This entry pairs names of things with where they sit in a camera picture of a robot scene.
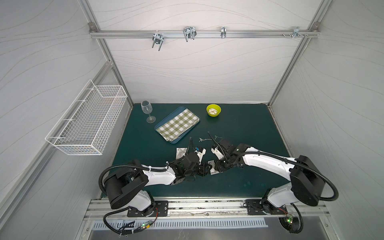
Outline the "grey necklace display card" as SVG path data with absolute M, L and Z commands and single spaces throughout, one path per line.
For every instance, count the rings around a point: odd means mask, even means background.
M 188 151 L 188 148 L 177 148 L 176 149 L 176 160 L 183 158 Z

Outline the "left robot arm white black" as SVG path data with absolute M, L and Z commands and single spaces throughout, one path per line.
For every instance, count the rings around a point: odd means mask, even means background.
M 204 177 L 212 170 L 212 165 L 203 163 L 206 149 L 195 147 L 193 140 L 189 141 L 186 152 L 180 158 L 167 163 L 165 167 L 152 167 L 133 160 L 128 164 L 108 167 L 99 176 L 98 184 L 103 194 L 110 202 L 112 212 L 104 215 L 103 222 L 108 229 L 119 236 L 136 234 L 150 228 L 155 220 L 148 221 L 135 227 L 134 222 L 113 227 L 107 218 L 122 212 L 137 210 L 143 217 L 161 214 L 161 208 L 152 194 L 144 188 L 148 186 L 172 186 L 183 182 L 186 178 Z

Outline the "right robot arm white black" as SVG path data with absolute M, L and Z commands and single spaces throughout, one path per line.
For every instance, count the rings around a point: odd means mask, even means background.
M 234 147 L 222 139 L 214 142 L 212 153 L 217 159 L 210 161 L 211 175 L 223 173 L 234 167 L 257 167 L 277 174 L 286 180 L 277 188 L 269 188 L 260 200 L 246 200 L 244 207 L 249 215 L 280 215 L 281 226 L 291 234 L 304 228 L 303 217 L 296 206 L 300 202 L 316 207 L 320 201 L 333 202 L 339 198 L 337 187 L 306 156 L 286 158 L 263 152 L 246 144 Z

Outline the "white striped item in bowl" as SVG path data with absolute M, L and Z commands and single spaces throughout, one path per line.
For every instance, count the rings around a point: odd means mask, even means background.
M 208 109 L 208 113 L 210 115 L 217 115 L 218 114 L 218 110 L 216 110 L 214 108 L 210 108 L 210 109 Z

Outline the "yellow-green plastic bowl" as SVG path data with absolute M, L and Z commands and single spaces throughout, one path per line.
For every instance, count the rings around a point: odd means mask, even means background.
M 206 107 L 206 111 L 210 117 L 217 117 L 222 109 L 219 105 L 216 104 L 210 104 Z

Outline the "clear wine glass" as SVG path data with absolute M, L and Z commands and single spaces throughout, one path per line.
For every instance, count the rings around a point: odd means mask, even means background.
M 147 123 L 152 124 L 156 121 L 156 117 L 152 116 L 153 107 L 152 104 L 149 101 L 142 101 L 141 102 L 141 108 L 143 113 L 148 115 L 147 117 Z

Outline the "metal clamp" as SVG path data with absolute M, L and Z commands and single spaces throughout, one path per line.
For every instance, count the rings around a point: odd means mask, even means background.
M 189 39 L 194 40 L 196 35 L 197 35 L 196 27 L 190 26 L 190 27 L 184 28 L 183 34 L 184 34 L 186 42 L 188 42 Z
M 154 48 L 155 45 L 158 45 L 158 51 L 160 51 L 164 42 L 164 36 L 162 34 L 155 33 L 153 34 L 152 40 L 153 40 L 152 48 Z
M 296 27 L 292 33 L 286 35 L 286 34 L 282 34 L 282 36 L 284 38 L 290 38 L 290 39 L 295 39 L 295 38 L 301 38 L 301 39 L 304 39 L 304 38 L 308 38 L 309 35 L 308 34 L 303 34 L 300 32 L 300 28 L 299 27 Z
M 227 36 L 227 28 L 221 27 L 221 39 L 225 39 Z

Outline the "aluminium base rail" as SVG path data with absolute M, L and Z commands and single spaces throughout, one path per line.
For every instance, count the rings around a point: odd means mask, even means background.
M 284 212 L 279 215 L 248 215 L 246 200 L 244 198 L 190 198 L 190 197 L 154 197 L 155 201 L 168 201 L 168 215 L 160 219 L 201 219 L 201 218 L 251 218 L 251 217 L 285 217 Z M 316 207 L 310 207 L 303 203 L 295 204 L 302 217 L 331 216 L 325 203 L 320 201 Z M 107 198 L 91 200 L 83 220 L 102 220 L 103 216 L 113 211 Z M 127 211 L 112 215 L 112 220 L 129 219 Z

